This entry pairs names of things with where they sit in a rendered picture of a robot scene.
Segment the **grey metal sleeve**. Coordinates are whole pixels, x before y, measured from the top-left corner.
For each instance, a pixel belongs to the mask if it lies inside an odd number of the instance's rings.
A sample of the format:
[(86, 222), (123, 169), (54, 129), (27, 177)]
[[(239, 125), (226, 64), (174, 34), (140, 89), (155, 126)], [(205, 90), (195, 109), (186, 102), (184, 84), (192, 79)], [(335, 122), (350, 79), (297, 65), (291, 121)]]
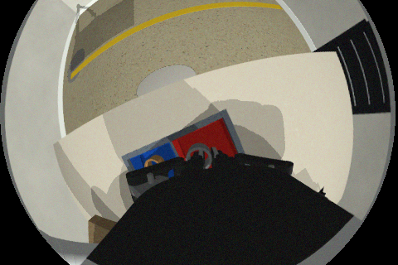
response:
[(189, 150), (187, 152), (187, 156), (186, 156), (186, 161), (188, 159), (191, 159), (191, 155), (190, 154), (192, 152), (194, 152), (195, 150), (202, 150), (202, 151), (207, 153), (208, 157), (205, 160), (205, 165), (206, 165), (206, 169), (209, 168), (209, 166), (211, 165), (211, 162), (212, 162), (211, 151), (210, 151), (209, 147), (207, 145), (203, 144), (203, 143), (195, 143), (189, 148)]

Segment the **bronze bushing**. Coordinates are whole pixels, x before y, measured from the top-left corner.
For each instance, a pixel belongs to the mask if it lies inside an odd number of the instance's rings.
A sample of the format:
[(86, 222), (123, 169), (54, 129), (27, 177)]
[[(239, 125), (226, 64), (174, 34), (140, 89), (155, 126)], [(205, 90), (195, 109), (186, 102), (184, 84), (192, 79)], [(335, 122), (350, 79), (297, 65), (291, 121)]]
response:
[(155, 161), (156, 163), (160, 163), (160, 162), (164, 161), (164, 159), (162, 157), (160, 157), (159, 155), (154, 155), (154, 156), (150, 157), (145, 162), (144, 167), (151, 166), (152, 165), (152, 161)]

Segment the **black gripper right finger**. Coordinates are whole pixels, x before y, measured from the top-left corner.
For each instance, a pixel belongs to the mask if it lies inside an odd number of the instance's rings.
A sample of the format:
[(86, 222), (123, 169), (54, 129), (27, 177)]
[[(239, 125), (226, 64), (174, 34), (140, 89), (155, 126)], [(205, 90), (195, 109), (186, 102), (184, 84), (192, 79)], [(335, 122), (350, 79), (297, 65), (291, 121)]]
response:
[[(277, 159), (271, 159), (266, 157), (257, 157), (244, 153), (235, 154), (234, 157), (228, 157), (221, 150), (216, 150), (216, 147), (211, 147), (211, 158), (212, 167), (217, 166), (233, 166), (233, 165), (257, 165), (267, 166), (284, 171), (289, 175), (292, 175), (294, 164), (291, 161), (283, 161)], [(240, 164), (239, 164), (240, 163)]]

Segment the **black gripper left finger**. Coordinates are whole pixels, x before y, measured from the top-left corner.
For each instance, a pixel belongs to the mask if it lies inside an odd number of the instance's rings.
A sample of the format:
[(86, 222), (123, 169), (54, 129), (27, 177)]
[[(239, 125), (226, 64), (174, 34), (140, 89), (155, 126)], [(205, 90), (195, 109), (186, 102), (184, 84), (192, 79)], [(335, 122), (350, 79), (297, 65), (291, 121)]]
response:
[(168, 178), (168, 172), (171, 169), (174, 172), (173, 177), (206, 169), (205, 152), (202, 150), (193, 152), (193, 156), (187, 161), (184, 161), (183, 157), (174, 157), (173, 159), (126, 173), (133, 202), (149, 188), (170, 179)]

